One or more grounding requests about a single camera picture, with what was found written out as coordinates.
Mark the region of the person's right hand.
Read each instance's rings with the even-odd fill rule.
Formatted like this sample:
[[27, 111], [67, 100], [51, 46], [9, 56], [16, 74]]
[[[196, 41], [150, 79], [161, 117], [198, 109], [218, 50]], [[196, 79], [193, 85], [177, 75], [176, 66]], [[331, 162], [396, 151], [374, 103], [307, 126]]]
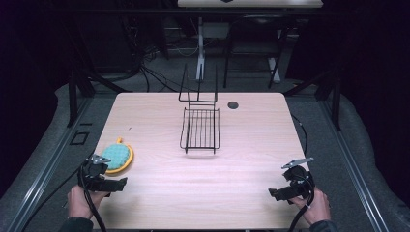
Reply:
[[290, 201], [299, 209], [303, 209], [307, 206], [307, 210], [304, 212], [303, 217], [309, 225], [331, 219], [328, 196], [319, 188], [315, 188], [313, 193], [314, 197], [311, 203], [308, 203], [306, 199], [300, 197], [290, 199]]

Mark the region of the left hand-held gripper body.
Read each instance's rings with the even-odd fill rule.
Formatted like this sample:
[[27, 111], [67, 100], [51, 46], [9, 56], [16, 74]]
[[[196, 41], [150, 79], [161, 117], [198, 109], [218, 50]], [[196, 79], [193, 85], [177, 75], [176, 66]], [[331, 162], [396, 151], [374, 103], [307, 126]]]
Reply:
[[108, 181], [104, 178], [110, 159], [97, 154], [91, 155], [77, 172], [78, 185], [91, 191], [108, 191]]

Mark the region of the black chair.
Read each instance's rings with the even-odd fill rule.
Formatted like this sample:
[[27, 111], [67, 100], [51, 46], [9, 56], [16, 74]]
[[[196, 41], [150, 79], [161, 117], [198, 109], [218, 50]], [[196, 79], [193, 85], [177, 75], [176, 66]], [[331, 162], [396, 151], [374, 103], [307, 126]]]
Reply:
[[[224, 54], [223, 87], [227, 87], [229, 73], [268, 72], [271, 88], [281, 59], [286, 38], [295, 23], [284, 15], [246, 14], [230, 23]], [[231, 60], [240, 57], [244, 60], [266, 60], [268, 67], [253, 69], [251, 65], [230, 67]]]

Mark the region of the person's left hand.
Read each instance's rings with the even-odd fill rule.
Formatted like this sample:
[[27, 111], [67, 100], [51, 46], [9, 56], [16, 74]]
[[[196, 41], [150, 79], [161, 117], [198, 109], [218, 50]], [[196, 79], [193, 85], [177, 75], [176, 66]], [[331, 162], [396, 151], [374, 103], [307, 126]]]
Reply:
[[[107, 196], [104, 191], [90, 191], [92, 203], [99, 208], [103, 199]], [[93, 216], [92, 210], [86, 201], [84, 189], [80, 186], [74, 186], [68, 193], [68, 217], [69, 218], [87, 218]]]

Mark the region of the aluminium floor rail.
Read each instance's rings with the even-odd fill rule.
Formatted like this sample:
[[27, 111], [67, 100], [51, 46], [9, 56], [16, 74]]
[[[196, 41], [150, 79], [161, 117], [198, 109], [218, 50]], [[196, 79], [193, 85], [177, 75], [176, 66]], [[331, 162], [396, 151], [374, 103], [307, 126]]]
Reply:
[[332, 131], [332, 134], [336, 138], [338, 147], [341, 150], [341, 158], [344, 162], [344, 166], [347, 169], [347, 173], [353, 183], [355, 191], [359, 196], [361, 204], [363, 205], [374, 232], [391, 232], [380, 213], [379, 207], [377, 206], [374, 197], [365, 182], [363, 174], [353, 157], [353, 153], [348, 146], [342, 131], [338, 130], [332, 121], [332, 110], [325, 101], [319, 101], [318, 104], [327, 124]]
[[63, 151], [73, 137], [78, 120], [84, 115], [92, 98], [79, 101], [77, 116], [69, 126], [69, 102], [60, 98], [56, 113], [38, 146], [23, 166], [6, 194], [0, 200], [0, 210], [5, 213], [4, 232], [21, 232], [35, 211]]

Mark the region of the yellow plate with teal sponge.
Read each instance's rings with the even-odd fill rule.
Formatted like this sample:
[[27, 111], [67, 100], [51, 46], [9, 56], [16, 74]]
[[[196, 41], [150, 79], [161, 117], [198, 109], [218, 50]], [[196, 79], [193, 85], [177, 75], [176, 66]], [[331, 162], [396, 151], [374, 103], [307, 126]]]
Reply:
[[106, 174], [116, 174], [125, 170], [132, 162], [134, 151], [130, 145], [118, 137], [114, 144], [109, 145], [102, 151], [102, 157], [109, 159]]

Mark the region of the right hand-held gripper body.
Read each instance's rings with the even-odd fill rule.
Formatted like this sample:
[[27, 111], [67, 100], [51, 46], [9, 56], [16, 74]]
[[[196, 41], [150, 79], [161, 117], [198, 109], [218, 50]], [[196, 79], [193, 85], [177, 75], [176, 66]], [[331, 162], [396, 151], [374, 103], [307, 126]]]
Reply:
[[310, 161], [313, 161], [313, 158], [293, 159], [282, 167], [282, 169], [286, 169], [283, 177], [286, 181], [289, 181], [289, 187], [292, 189], [291, 195], [295, 197], [307, 198], [314, 187], [310, 172], [302, 167], [303, 163]]

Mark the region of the black wire rack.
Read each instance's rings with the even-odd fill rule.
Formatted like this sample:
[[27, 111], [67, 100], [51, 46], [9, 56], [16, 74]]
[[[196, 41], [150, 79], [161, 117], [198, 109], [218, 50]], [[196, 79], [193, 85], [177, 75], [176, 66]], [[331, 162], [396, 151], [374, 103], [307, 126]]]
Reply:
[[190, 80], [188, 66], [184, 66], [178, 101], [186, 106], [183, 111], [183, 124], [180, 147], [189, 150], [211, 150], [220, 147], [220, 110], [218, 80], [211, 92], [201, 90], [201, 81]]

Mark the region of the black metal stand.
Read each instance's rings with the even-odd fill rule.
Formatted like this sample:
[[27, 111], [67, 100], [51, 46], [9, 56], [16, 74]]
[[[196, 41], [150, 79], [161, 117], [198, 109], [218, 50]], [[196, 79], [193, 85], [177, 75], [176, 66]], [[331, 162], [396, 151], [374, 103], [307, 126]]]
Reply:
[[81, 40], [76, 39], [73, 36], [73, 33], [67, 32], [67, 39], [72, 51], [72, 54], [69, 56], [71, 67], [71, 75], [69, 79], [69, 128], [79, 118], [77, 92], [80, 92], [85, 98], [93, 98], [96, 94], [96, 90], [91, 83], [92, 80], [99, 82], [117, 94], [128, 93], [129, 90], [119, 87], [93, 70], [91, 64], [87, 61], [88, 56], [85, 50], [81, 47]]
[[292, 89], [286, 91], [284, 95], [286, 97], [290, 97], [301, 92], [302, 90], [305, 90], [310, 85], [318, 84], [314, 96], [318, 101], [326, 101], [327, 99], [331, 99], [331, 122], [333, 123], [334, 127], [338, 131], [340, 131], [339, 107], [341, 98], [341, 79], [339, 73], [339, 69], [330, 69], [328, 71], [324, 71], [314, 78], [304, 81], [301, 84], [298, 84], [296, 87], [293, 87]]

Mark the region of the white background table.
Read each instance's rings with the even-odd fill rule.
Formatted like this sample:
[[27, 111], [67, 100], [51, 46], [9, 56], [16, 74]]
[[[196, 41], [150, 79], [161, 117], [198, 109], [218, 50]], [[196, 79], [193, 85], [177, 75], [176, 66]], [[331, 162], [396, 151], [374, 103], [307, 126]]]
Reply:
[[[178, 6], [185, 9], [222, 10], [222, 9], [320, 9], [322, 0], [178, 0]], [[205, 69], [204, 39], [222, 39], [227, 36], [228, 24], [225, 22], [204, 22], [199, 16], [197, 22], [198, 62], [196, 79], [202, 80]]]

